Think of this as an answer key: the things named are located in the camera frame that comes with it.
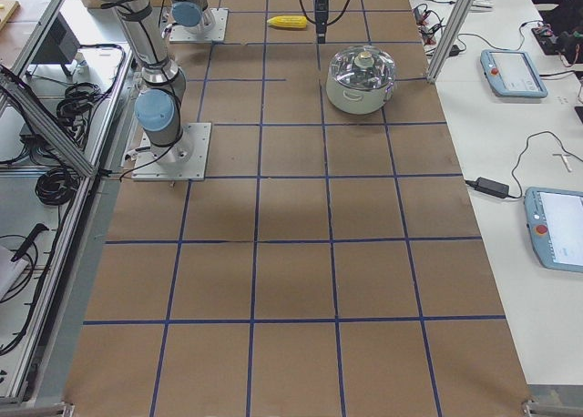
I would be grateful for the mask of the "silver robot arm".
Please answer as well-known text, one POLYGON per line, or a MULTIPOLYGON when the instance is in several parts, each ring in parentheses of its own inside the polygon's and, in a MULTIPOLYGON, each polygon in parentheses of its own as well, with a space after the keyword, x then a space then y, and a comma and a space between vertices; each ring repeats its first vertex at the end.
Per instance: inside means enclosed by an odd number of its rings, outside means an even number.
POLYGON ((154 158, 162 164, 190 158, 193 144, 181 125, 181 101, 186 77, 170 58, 150 0, 99 0, 115 11, 122 31, 141 66, 146 85, 134 112, 148 136, 154 158))
MULTIPOLYGON (((308 17, 302 0, 302 27, 308 23, 315 27, 318 44, 326 42, 327 28, 335 24, 346 7, 332 21, 329 20, 330 0, 313 0, 313 17, 308 17)), ((171 0, 170 16, 173 22, 166 26, 163 35, 171 44, 223 43, 229 17, 227 8, 211 8, 207 0, 171 0)))

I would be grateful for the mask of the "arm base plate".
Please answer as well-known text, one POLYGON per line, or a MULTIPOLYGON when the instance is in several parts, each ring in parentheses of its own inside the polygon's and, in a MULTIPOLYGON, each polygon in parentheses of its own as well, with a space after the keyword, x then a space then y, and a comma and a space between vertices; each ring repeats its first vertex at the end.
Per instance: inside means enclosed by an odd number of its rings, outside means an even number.
POLYGON ((210 145, 211 123, 188 123, 182 126, 182 138, 163 158, 155 161, 165 148, 152 147, 145 132, 140 145, 148 150, 137 154, 138 168, 130 173, 133 180, 203 180, 210 145))
POLYGON ((175 20, 169 35, 171 44, 224 42, 229 15, 227 8, 207 8, 202 11, 196 5, 174 5, 171 14, 175 20))

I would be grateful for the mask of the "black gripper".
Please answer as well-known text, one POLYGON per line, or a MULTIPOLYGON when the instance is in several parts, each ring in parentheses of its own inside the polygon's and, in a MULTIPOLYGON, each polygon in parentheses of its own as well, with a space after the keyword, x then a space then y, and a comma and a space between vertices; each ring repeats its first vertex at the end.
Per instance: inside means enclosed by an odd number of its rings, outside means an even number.
POLYGON ((313 0, 316 24, 316 39, 318 43, 326 42, 327 24, 329 19, 329 0, 313 0))

